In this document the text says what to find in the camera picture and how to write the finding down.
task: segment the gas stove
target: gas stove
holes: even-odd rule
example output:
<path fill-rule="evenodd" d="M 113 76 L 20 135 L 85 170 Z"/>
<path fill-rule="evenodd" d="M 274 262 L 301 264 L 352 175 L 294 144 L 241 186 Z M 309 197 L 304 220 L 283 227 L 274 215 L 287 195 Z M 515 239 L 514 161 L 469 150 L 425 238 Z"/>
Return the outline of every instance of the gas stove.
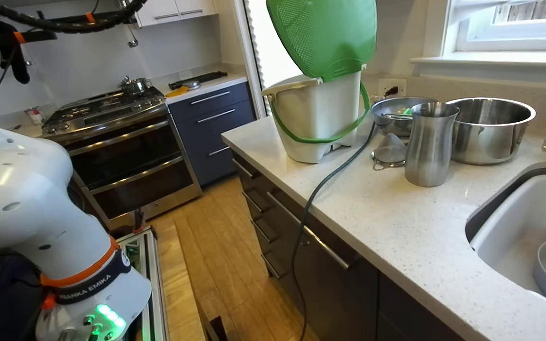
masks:
<path fill-rule="evenodd" d="M 81 99 L 54 112 L 42 127 L 43 136 L 61 142 L 101 134 L 161 110 L 164 99 L 154 87 L 134 95 L 119 90 Z"/>

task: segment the wooden floor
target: wooden floor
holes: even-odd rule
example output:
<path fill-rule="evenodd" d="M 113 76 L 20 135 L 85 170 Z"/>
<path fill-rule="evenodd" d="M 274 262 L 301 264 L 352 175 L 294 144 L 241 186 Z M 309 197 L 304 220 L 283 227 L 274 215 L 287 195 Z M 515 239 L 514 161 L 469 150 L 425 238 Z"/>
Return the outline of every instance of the wooden floor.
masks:
<path fill-rule="evenodd" d="M 230 341 L 298 341 L 302 316 L 267 276 L 237 177 L 151 223 L 176 226 L 195 297 L 208 319 L 222 317 Z M 160 255 L 174 247 L 167 240 L 158 242 Z M 160 261 L 162 272 L 174 266 Z M 309 329 L 305 339 L 317 338 Z"/>

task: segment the orange band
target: orange band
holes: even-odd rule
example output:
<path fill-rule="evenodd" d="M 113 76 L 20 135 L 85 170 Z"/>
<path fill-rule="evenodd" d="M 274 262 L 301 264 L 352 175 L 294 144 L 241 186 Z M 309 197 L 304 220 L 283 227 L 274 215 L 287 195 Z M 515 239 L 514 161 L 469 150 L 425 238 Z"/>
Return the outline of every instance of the orange band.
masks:
<path fill-rule="evenodd" d="M 87 17 L 87 21 L 91 22 L 91 23 L 95 23 L 96 21 L 94 20 L 94 16 L 91 15 L 91 12 L 87 12 L 85 13 L 85 16 Z"/>
<path fill-rule="evenodd" d="M 44 287 L 68 287 L 69 285 L 79 283 L 80 281 L 83 281 L 89 276 L 95 274 L 98 270 L 100 270 L 100 268 L 102 268 L 104 263 L 106 263 L 110 259 L 111 255 L 115 252 L 115 250 L 119 249 L 119 244 L 117 244 L 115 239 L 113 239 L 113 237 L 111 236 L 109 237 L 111 238 L 111 246 L 104 254 L 104 256 L 102 256 L 96 263 L 90 265 L 89 268 L 83 270 L 79 274 L 59 280 L 52 280 L 49 279 L 46 275 L 41 274 L 39 276 L 41 285 L 43 285 Z"/>
<path fill-rule="evenodd" d="M 27 41 L 24 40 L 24 37 L 22 36 L 21 32 L 14 32 L 14 35 L 16 36 L 16 40 L 18 40 L 19 44 L 26 44 Z"/>

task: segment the white quartz countertop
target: white quartz countertop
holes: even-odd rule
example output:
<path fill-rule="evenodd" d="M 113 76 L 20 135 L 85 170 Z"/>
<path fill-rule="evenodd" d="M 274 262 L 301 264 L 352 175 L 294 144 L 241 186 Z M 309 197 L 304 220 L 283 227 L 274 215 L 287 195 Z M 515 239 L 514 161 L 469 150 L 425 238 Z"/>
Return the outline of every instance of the white quartz countertop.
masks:
<path fill-rule="evenodd" d="M 304 205 L 317 184 L 364 143 L 327 154 L 319 164 L 290 159 L 271 117 L 223 134 L 234 151 Z M 316 197 L 312 214 L 374 266 L 468 340 L 546 340 L 546 299 L 506 279 L 471 249 L 467 220 L 526 168 L 544 162 L 542 138 L 526 135 L 518 155 L 496 166 L 452 162 L 445 184 L 422 188 L 403 168 L 373 171 L 370 151 Z"/>
<path fill-rule="evenodd" d="M 177 80 L 173 79 L 171 76 L 163 76 L 159 78 L 154 78 L 151 80 L 151 83 L 154 87 L 156 87 L 161 93 L 164 95 L 167 93 L 170 93 L 170 87 L 168 86 L 169 83 L 175 82 Z M 211 80 L 208 82 L 203 82 L 201 84 L 201 87 L 199 89 L 187 91 L 182 95 L 178 95 L 175 97 L 166 97 L 165 103 L 166 104 L 172 104 L 180 101 L 184 101 L 185 99 L 191 99 L 193 97 L 204 95 L 205 93 L 224 89 L 225 87 L 234 86 L 243 82 L 247 82 L 247 78 L 243 75 L 233 75 L 229 73 L 226 77 L 218 78 L 216 80 Z"/>

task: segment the window sill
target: window sill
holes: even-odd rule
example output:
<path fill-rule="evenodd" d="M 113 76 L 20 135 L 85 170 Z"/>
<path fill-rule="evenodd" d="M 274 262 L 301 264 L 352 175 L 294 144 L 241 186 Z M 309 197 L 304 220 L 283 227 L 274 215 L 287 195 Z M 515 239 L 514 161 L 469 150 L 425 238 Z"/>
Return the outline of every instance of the window sill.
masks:
<path fill-rule="evenodd" d="M 416 64 L 492 64 L 546 67 L 546 52 L 453 52 L 441 57 L 416 57 Z"/>

